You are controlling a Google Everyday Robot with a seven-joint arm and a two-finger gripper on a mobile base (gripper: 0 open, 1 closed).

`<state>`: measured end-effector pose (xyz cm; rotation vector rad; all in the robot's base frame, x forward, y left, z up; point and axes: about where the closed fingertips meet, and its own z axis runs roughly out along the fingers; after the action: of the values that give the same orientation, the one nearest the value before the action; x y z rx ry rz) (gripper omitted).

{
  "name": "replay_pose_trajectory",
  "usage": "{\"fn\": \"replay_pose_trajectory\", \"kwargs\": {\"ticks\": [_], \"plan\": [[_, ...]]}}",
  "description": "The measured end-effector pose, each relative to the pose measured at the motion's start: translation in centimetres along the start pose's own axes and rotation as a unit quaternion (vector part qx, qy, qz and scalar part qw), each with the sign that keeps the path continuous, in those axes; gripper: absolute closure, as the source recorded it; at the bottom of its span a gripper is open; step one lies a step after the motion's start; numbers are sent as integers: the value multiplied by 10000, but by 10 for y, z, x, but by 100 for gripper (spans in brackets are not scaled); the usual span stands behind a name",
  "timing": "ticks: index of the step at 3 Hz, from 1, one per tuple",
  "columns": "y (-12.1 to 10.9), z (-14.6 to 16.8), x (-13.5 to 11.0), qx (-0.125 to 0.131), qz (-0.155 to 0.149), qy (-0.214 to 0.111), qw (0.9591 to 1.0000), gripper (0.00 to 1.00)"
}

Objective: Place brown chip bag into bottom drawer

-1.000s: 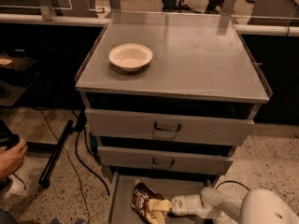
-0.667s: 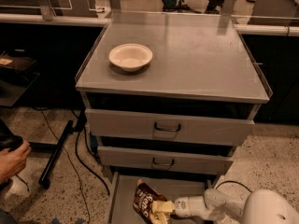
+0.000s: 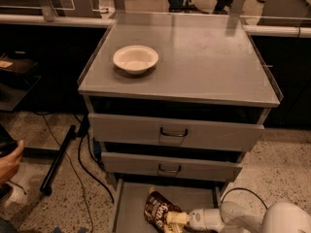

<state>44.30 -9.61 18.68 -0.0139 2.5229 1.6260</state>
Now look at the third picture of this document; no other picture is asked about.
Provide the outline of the bystander hand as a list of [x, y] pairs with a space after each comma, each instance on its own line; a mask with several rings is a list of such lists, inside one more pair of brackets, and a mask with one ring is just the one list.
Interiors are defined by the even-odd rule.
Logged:
[[15, 150], [0, 158], [0, 185], [6, 183], [17, 173], [23, 150], [24, 142], [20, 140]]

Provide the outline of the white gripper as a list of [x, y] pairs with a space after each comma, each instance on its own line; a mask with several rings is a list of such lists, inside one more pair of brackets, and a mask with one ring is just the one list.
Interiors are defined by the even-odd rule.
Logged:
[[187, 213], [168, 212], [166, 221], [173, 224], [165, 224], [164, 233], [183, 233], [183, 227], [179, 224], [187, 223], [195, 231], [221, 232], [225, 228], [219, 209], [195, 209], [190, 212], [190, 216]]

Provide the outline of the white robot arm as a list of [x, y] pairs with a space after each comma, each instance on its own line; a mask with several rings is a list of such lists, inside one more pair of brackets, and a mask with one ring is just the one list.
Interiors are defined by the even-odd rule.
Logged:
[[168, 212], [164, 233], [311, 233], [311, 216], [297, 205], [277, 202], [264, 216], [256, 216], [234, 202], [218, 209], [195, 209], [187, 213]]

